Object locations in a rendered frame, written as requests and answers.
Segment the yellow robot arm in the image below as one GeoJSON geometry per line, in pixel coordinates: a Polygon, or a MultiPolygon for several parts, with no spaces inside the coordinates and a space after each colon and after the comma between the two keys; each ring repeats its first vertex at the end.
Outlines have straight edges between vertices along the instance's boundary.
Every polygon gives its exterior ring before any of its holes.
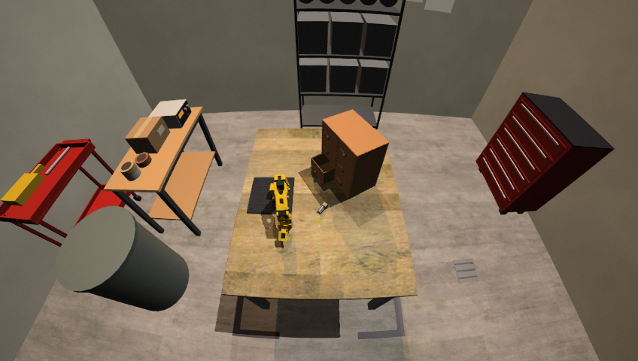
{"type": "Polygon", "coordinates": [[[276,216],[278,222],[292,223],[291,214],[287,211],[289,209],[287,204],[287,200],[289,199],[289,196],[287,194],[290,191],[290,188],[288,188],[289,183],[284,174],[275,175],[274,180],[275,182],[271,186],[271,193],[273,195],[272,200],[276,203],[276,216]],[[280,201],[284,202],[284,204],[280,204],[280,201]]]}

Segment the dark brown wooden chest of drawers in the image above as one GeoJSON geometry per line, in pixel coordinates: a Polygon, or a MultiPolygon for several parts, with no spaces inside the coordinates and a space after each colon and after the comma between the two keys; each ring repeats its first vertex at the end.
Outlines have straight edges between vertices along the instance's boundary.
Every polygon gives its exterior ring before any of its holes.
{"type": "MultiPolygon", "coordinates": [[[[356,156],[348,199],[376,185],[389,142],[354,110],[322,120],[356,156]]],[[[323,153],[321,148],[321,152],[323,153]]]]}

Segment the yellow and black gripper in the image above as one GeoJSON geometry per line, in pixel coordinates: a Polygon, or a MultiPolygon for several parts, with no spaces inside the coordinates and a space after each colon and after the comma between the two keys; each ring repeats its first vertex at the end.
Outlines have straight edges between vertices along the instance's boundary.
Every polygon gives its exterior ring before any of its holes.
{"type": "Polygon", "coordinates": [[[281,230],[281,232],[279,231],[279,236],[278,236],[278,240],[279,241],[287,241],[287,232],[286,230],[288,229],[288,231],[291,230],[293,225],[293,221],[292,223],[280,223],[278,222],[278,228],[281,230]]]}

